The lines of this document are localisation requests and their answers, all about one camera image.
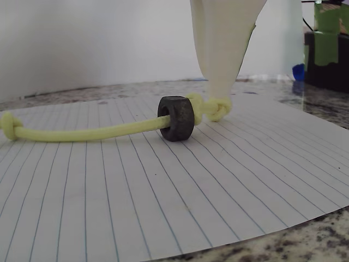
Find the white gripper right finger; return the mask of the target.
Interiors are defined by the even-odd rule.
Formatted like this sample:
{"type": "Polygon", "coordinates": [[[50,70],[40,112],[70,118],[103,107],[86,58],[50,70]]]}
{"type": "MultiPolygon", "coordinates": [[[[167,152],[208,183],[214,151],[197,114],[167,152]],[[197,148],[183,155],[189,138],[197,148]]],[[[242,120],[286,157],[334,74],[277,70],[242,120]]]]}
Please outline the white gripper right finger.
{"type": "Polygon", "coordinates": [[[211,98],[231,94],[266,1],[200,2],[200,70],[211,98]]]}

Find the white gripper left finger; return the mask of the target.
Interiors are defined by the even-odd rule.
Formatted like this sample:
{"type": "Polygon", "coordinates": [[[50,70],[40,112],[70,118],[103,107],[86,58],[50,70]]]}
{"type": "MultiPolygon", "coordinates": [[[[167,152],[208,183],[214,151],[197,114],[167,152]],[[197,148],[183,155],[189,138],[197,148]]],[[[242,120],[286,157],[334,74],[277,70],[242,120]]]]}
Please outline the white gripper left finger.
{"type": "Polygon", "coordinates": [[[200,71],[203,77],[208,81],[208,33],[206,30],[206,17],[204,13],[204,1],[191,0],[191,17],[192,17],[192,29],[194,35],[195,51],[197,61],[200,67],[200,71]]]}

